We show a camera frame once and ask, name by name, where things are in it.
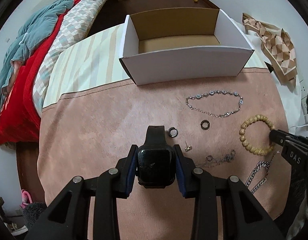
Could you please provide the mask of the checkered bed sheet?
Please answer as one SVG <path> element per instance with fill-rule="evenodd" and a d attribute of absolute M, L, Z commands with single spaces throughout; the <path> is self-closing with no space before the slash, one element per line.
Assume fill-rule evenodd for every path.
<path fill-rule="evenodd" d="M 61 53 L 83 40 L 106 0 L 80 0 L 63 18 L 59 32 L 48 50 L 36 75 L 33 86 L 33 104 L 39 116 L 42 114 L 49 80 Z"/>

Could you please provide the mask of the black smartwatch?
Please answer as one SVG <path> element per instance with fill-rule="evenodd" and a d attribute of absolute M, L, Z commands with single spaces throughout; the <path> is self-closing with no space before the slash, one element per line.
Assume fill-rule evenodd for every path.
<path fill-rule="evenodd" d="M 138 148 L 138 183 L 147 189 L 164 189 L 175 180 L 174 150 L 167 144 L 164 126 L 149 126 Z"/>

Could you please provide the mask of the small gold earring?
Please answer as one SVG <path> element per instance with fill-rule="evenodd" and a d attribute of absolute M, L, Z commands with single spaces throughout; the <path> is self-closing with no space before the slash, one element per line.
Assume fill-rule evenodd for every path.
<path fill-rule="evenodd" d="M 187 144 L 187 142 L 185 143 L 185 152 L 189 152 L 190 150 L 192 150 L 192 146 Z"/>

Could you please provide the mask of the brown geometric scarf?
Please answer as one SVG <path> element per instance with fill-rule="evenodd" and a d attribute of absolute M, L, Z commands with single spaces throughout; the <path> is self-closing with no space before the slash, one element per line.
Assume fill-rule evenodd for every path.
<path fill-rule="evenodd" d="M 253 31 L 261 40 L 261 50 L 270 61 L 279 82 L 295 87 L 298 74 L 296 52 L 289 34 L 246 13 L 242 14 L 242 23 L 246 31 Z"/>

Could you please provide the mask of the pink slipper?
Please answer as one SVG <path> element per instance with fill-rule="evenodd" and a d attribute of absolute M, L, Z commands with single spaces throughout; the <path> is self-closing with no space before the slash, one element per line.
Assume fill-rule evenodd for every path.
<path fill-rule="evenodd" d="M 25 209 L 27 205 L 33 203 L 30 193 L 24 189 L 21 190 L 21 197 L 22 197 L 22 204 L 20 205 L 21 208 Z"/>

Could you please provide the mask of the red blanket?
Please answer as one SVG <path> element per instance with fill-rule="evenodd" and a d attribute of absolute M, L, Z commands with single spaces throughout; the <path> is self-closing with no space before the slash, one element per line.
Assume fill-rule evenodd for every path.
<path fill-rule="evenodd" d="M 17 74 L 13 74 L 0 112 L 0 145 L 6 143 L 38 141 L 41 116 L 33 104 L 33 86 L 38 70 L 69 10 L 61 14 L 51 35 L 35 50 L 26 63 L 15 63 Z"/>

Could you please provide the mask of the black fuzzy cushion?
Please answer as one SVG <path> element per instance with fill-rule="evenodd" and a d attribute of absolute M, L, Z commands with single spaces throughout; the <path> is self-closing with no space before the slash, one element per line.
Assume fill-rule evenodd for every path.
<path fill-rule="evenodd" d="M 30 230 L 35 222 L 39 219 L 40 215 L 46 210 L 46 203 L 31 203 L 23 209 L 23 217 L 25 226 Z"/>

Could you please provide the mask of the white cardboard box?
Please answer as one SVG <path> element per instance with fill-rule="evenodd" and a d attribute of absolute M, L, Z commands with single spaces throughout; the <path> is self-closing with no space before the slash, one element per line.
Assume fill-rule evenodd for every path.
<path fill-rule="evenodd" d="M 254 46 L 221 9 L 167 8 L 127 15 L 119 61 L 137 85 L 236 77 Z"/>

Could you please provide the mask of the white wall socket strip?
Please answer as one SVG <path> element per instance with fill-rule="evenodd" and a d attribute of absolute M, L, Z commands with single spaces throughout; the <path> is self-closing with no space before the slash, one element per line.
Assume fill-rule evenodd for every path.
<path fill-rule="evenodd" d="M 308 86 L 302 81 L 301 86 L 301 107 L 304 113 L 305 124 L 308 124 L 308 113 L 307 113 L 307 95 L 308 95 Z"/>

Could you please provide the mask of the blue-grey quilt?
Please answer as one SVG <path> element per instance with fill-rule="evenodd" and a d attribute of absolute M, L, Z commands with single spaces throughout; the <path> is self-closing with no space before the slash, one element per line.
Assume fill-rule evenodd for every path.
<path fill-rule="evenodd" d="M 59 16 L 74 6 L 74 0 L 55 0 L 33 13 L 20 27 L 17 37 L 6 51 L 0 65 L 0 112 L 8 92 L 13 74 L 17 74 L 14 64 L 26 63 L 27 59 L 53 32 Z"/>

